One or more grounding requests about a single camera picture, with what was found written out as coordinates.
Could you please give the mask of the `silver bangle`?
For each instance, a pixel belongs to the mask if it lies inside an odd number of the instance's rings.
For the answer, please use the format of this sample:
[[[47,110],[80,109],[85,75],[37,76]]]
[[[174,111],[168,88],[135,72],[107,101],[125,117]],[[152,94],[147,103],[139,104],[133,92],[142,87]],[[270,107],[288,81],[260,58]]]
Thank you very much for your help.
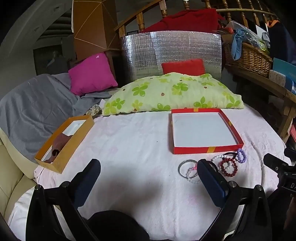
[[[188,159],[182,161],[178,166],[178,174],[187,180],[196,178],[198,176],[197,164],[196,160]]]

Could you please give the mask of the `orange cardboard box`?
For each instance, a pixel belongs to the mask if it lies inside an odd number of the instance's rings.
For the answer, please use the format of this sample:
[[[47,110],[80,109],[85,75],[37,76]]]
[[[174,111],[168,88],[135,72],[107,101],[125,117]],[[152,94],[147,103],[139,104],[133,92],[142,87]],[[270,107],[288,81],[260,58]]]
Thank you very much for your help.
[[[75,150],[94,126],[90,115],[68,118],[37,152],[37,163],[61,174]]]

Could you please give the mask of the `red shallow box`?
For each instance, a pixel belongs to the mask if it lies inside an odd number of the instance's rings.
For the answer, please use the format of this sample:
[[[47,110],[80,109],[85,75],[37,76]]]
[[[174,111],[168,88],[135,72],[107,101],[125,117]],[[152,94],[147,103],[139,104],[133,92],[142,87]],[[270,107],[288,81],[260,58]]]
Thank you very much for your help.
[[[175,155],[230,152],[244,146],[232,122],[218,108],[173,109],[171,129]]]

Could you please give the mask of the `cream leather cushion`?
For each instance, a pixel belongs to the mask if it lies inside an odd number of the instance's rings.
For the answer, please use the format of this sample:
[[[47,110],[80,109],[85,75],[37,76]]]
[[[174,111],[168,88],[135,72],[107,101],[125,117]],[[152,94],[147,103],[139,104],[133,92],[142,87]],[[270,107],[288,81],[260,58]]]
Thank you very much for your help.
[[[24,157],[1,131],[1,215],[8,221],[15,203],[36,185],[38,165]]]

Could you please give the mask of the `wooden shelf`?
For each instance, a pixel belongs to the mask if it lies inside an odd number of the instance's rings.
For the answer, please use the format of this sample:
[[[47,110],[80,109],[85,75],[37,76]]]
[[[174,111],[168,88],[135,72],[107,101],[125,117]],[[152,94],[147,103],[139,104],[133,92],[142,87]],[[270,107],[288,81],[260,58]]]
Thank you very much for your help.
[[[289,133],[288,130],[290,128],[292,120],[295,118],[295,95],[284,87],[278,85],[277,83],[274,83],[268,78],[256,73],[232,67],[230,65],[226,65],[226,69],[233,75],[240,76],[263,87],[264,89],[268,90],[284,101],[282,108],[283,119],[277,132],[281,139],[284,140],[284,138]]]

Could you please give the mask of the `grey blanket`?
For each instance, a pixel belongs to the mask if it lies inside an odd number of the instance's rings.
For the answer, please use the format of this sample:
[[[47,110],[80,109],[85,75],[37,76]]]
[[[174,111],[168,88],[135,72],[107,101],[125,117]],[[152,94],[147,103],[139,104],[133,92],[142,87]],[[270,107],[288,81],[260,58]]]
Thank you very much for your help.
[[[1,99],[1,129],[28,160],[68,118],[84,115],[111,95],[107,91],[83,96],[70,90],[68,73],[41,74],[18,85]]]

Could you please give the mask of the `blue box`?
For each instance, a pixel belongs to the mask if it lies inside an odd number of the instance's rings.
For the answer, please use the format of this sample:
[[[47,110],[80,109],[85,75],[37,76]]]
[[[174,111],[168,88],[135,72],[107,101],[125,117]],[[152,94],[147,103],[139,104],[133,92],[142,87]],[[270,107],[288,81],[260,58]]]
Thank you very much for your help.
[[[273,59],[269,80],[295,94],[295,66],[278,58]]]

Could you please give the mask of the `green floral pillow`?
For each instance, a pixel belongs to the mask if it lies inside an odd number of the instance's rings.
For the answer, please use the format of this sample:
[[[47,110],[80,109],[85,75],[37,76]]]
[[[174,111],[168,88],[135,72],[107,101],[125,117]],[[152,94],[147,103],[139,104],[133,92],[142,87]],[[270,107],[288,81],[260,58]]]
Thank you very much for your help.
[[[234,94],[209,73],[190,76],[172,72],[144,77],[123,86],[104,104],[102,114],[181,108],[243,109],[244,104],[240,95]]]

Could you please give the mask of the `magenta pillow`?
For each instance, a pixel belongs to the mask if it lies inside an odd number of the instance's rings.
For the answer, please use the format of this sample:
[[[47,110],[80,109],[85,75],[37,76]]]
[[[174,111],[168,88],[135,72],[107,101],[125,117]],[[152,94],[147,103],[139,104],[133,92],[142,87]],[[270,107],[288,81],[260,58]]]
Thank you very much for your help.
[[[71,79],[70,91],[78,96],[118,86],[104,53],[86,58],[68,73]]]

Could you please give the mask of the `wicker basket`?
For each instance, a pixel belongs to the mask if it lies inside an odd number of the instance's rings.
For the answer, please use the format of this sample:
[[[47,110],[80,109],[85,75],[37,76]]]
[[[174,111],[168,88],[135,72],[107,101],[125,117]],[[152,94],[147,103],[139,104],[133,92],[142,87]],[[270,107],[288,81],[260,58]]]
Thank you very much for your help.
[[[241,56],[238,60],[234,60],[231,56],[231,43],[224,43],[223,47],[227,66],[268,77],[273,60],[263,51],[250,44],[242,43]]]

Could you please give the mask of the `red cushion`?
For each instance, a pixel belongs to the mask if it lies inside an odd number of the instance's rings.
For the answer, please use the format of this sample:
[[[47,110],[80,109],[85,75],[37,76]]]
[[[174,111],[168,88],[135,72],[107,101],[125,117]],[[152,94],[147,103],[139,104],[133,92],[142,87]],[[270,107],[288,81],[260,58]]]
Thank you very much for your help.
[[[164,74],[175,72],[191,76],[200,76],[206,73],[202,59],[162,63],[162,69]]]

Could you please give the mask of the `silver foil insulation sheet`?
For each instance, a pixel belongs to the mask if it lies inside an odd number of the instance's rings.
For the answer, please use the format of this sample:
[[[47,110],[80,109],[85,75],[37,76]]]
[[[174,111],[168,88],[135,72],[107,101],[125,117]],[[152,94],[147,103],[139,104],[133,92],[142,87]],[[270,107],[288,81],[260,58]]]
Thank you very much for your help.
[[[222,42],[219,34],[192,31],[157,31],[122,39],[127,81],[162,75],[162,63],[202,59],[205,71],[220,80]]]

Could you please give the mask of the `blue cloth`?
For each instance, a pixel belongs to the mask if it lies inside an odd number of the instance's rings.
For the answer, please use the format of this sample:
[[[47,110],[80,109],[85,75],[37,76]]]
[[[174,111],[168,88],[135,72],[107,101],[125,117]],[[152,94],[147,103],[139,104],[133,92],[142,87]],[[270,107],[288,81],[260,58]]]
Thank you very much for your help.
[[[249,34],[247,30],[238,29],[234,31],[231,56],[234,61],[239,60],[241,57],[242,43],[248,40]]]

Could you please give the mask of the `brown wooden cabinet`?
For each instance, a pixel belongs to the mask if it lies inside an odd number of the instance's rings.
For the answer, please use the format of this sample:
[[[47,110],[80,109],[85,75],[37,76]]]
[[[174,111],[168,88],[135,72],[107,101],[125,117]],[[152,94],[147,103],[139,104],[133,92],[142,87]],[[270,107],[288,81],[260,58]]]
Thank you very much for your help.
[[[115,32],[115,1],[74,1],[72,6],[74,48],[77,60],[83,60],[109,49],[120,49]]]

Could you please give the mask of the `red blanket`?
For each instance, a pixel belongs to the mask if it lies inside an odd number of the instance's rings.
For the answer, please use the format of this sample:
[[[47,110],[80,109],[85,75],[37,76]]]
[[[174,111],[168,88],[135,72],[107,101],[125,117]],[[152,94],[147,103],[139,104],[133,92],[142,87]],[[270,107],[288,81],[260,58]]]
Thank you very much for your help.
[[[145,28],[141,33],[156,31],[192,31],[214,33],[220,30],[221,22],[225,20],[216,9],[183,10],[167,16],[159,22]]]

